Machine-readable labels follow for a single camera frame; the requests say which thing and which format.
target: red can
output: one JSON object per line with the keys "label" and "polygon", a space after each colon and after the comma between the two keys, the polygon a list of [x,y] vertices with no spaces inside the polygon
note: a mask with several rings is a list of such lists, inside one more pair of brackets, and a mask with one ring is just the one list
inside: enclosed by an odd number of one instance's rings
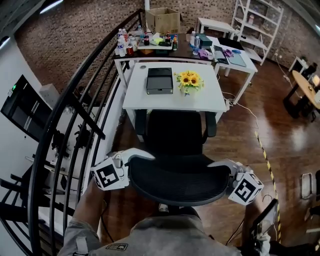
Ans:
{"label": "red can", "polygon": [[126,51],[127,51],[127,53],[128,53],[129,56],[134,55],[134,49],[132,48],[132,45],[129,45],[129,46],[126,48]]}

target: yellow and black tape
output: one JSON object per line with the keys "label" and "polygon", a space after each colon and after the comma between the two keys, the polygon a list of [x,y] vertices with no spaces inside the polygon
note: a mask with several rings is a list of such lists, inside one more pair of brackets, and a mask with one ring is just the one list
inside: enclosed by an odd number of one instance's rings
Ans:
{"label": "yellow and black tape", "polygon": [[[267,158],[267,153],[266,153],[264,147],[262,146],[262,143],[260,141],[258,133],[255,132],[254,134],[255,134],[258,142],[259,142],[260,148],[263,151],[263,156],[264,156],[264,159],[266,160],[266,164],[267,164],[269,172],[270,172],[270,176],[271,176],[272,183],[273,183],[273,189],[274,189],[274,193],[275,193],[275,198],[277,200],[279,200],[278,199],[277,188],[276,188],[275,176],[274,176],[274,174],[273,174],[273,172],[271,170],[270,162],[269,162],[269,160]],[[278,203],[278,208],[277,208],[277,214],[278,214],[278,235],[277,235],[277,237],[278,237],[278,242],[281,244],[281,222],[280,222],[280,204],[279,203]]]}

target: patch logo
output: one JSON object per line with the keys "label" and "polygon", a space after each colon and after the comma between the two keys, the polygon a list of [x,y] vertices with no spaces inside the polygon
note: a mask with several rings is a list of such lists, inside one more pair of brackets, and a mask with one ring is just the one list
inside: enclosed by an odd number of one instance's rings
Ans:
{"label": "patch logo", "polygon": [[128,247],[127,243],[112,243],[106,247],[109,250],[125,251]]}

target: round wooden table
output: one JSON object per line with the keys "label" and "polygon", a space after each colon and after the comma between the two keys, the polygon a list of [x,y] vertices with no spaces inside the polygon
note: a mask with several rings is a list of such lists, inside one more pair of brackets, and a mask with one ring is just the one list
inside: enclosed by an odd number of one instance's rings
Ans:
{"label": "round wooden table", "polygon": [[[311,102],[315,108],[320,110],[320,103],[317,103],[315,101],[316,91],[311,86],[311,84],[297,71],[292,71],[293,78],[296,82],[293,89],[289,92],[289,94],[283,99],[283,104],[285,109],[288,111],[288,113],[293,118],[299,117],[299,112],[306,106],[308,102]],[[295,91],[298,89],[298,87],[301,88],[301,90],[304,93],[304,96],[299,99],[296,105],[294,105],[290,98],[295,93]]]}

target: brick wall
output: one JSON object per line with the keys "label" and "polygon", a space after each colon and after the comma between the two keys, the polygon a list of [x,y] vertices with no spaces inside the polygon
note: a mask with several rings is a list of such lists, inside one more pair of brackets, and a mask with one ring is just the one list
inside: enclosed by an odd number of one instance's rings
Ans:
{"label": "brick wall", "polygon": [[[79,65],[102,39],[139,8],[144,8],[143,0],[65,0],[55,9],[28,20],[17,31],[15,39],[41,84],[52,83],[62,92]],[[101,52],[79,86],[88,84],[108,48],[115,42],[116,38]],[[104,65],[90,90],[91,95],[103,80],[110,63],[111,60]],[[114,71],[115,67],[99,98],[109,87]]]}
{"label": "brick wall", "polygon": [[[196,27],[198,17],[231,24],[235,3],[236,0],[150,0],[150,8],[169,7],[179,11],[183,18],[181,31],[186,32],[190,27]],[[284,7],[284,13],[268,57],[273,58],[273,53],[279,49],[279,54],[283,56],[280,63],[286,67],[291,65],[296,56],[302,55],[308,58],[309,63],[320,64],[319,36],[281,0],[273,0],[273,3]],[[16,33],[16,41],[41,84],[53,83],[58,91],[62,92],[79,65],[97,44],[127,16],[143,7],[143,0],[65,0],[54,10],[35,15],[25,23]],[[108,47],[92,64],[80,85],[85,86],[88,83],[108,52]],[[109,61],[105,65],[103,71],[110,63]],[[91,94],[102,81],[103,71],[96,79]],[[108,88],[108,82],[100,97]]]}
{"label": "brick wall", "polygon": [[[295,57],[306,56],[308,63],[316,62],[320,65],[320,37],[296,12],[282,0],[272,0],[273,5],[284,8],[281,25],[273,42],[268,58],[273,59],[273,54],[279,49],[283,58],[279,62],[290,67]],[[236,0],[150,0],[150,8],[168,7],[182,14],[181,31],[186,32],[190,27],[196,28],[197,18],[207,18],[231,24]],[[251,5],[260,9],[266,8],[258,1],[251,0]]]}

